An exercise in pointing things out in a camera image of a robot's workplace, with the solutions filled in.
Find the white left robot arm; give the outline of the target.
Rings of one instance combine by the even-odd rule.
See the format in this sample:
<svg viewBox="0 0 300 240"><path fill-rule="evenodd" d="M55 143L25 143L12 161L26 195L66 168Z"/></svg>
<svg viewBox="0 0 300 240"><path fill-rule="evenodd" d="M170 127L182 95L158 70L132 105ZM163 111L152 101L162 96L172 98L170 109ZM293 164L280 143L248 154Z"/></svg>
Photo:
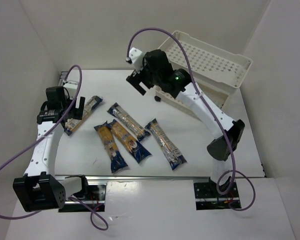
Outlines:
<svg viewBox="0 0 300 240"><path fill-rule="evenodd" d="M13 190L26 212L36 212L64 207L69 197L84 197L88 181L84 175L55 178L55 163L65 122L69 118L81 120L85 97L76 99L62 86L48 87L47 100L37 115L37 139L30 163L22 177L15 178Z"/></svg>

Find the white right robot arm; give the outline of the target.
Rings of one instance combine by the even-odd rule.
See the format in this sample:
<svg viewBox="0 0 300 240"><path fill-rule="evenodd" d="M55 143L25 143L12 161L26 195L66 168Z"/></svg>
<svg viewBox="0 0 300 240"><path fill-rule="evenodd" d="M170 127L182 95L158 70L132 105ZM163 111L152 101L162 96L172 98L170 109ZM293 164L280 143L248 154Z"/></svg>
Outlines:
<svg viewBox="0 0 300 240"><path fill-rule="evenodd" d="M133 47L128 51L126 62L133 65L134 70L126 80L141 95L154 86L169 94L173 99L186 105L195 116L210 130L214 139L207 146L207 151L213 159L210 180L221 192L224 192L229 176L228 159L234 151L243 134L245 124L242 120L234 120L226 115L212 100L210 100L199 85L193 82L191 75L182 68L173 69L166 53L160 49L143 53Z"/></svg>

